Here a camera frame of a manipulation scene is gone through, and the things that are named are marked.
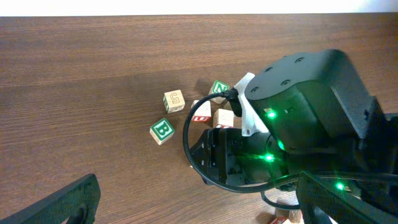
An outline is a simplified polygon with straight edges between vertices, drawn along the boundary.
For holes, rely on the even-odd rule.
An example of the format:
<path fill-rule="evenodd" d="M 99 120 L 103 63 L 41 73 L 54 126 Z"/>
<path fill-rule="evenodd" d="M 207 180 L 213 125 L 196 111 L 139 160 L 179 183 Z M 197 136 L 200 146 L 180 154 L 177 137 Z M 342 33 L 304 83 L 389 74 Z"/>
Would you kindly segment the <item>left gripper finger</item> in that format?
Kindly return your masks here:
<path fill-rule="evenodd" d="M 94 223 L 100 197 L 96 176 L 87 174 L 1 223 Z"/>

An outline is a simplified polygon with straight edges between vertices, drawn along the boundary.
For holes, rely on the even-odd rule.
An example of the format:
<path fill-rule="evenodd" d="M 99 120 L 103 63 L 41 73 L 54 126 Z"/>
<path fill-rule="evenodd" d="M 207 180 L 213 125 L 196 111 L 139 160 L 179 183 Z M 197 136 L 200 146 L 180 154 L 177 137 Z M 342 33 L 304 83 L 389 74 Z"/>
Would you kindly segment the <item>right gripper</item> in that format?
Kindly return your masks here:
<path fill-rule="evenodd" d="M 206 176 L 227 185 L 261 184 L 288 174 L 286 153 L 270 133 L 244 137 L 236 128 L 206 129 L 189 152 Z"/>

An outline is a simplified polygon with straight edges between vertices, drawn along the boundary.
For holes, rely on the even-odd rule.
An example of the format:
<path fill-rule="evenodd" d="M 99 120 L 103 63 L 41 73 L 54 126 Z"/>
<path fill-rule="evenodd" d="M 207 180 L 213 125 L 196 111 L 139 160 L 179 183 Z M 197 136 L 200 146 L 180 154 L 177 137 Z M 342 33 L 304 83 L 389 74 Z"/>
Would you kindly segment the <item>red Q wooden block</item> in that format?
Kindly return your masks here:
<path fill-rule="evenodd" d="M 268 224 L 290 224 L 287 217 L 274 217 Z"/>

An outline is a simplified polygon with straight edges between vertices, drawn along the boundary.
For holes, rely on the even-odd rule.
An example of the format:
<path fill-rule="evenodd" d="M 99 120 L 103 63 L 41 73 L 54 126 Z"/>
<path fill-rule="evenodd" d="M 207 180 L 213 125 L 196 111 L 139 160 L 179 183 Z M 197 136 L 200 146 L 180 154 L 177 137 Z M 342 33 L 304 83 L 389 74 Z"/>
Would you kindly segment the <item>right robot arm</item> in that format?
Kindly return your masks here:
<path fill-rule="evenodd" d="M 208 185 L 295 191 L 305 223 L 397 222 L 397 115 L 370 95 L 340 50 L 282 57 L 218 93 L 240 128 L 206 129 L 183 149 Z"/>

